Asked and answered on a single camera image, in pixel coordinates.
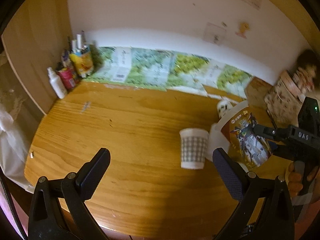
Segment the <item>right hand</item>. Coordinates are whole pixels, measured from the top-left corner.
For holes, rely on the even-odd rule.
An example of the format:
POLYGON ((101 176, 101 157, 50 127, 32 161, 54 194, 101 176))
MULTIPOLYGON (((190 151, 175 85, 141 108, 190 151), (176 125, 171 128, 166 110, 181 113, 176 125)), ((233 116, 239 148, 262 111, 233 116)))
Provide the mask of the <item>right hand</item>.
MULTIPOLYGON (((288 176, 288 189, 291 198, 295 198, 298 196, 299 192, 302 190, 303 185, 301 183, 302 181, 302 176, 295 172, 295 167, 294 164, 291 163, 289 165, 289 176, 288 176)), ((307 177, 308 181, 313 180, 314 186, 313 186, 313 194, 311 198, 311 203, 317 202, 319 200, 319 167, 316 166, 308 175, 307 177)))

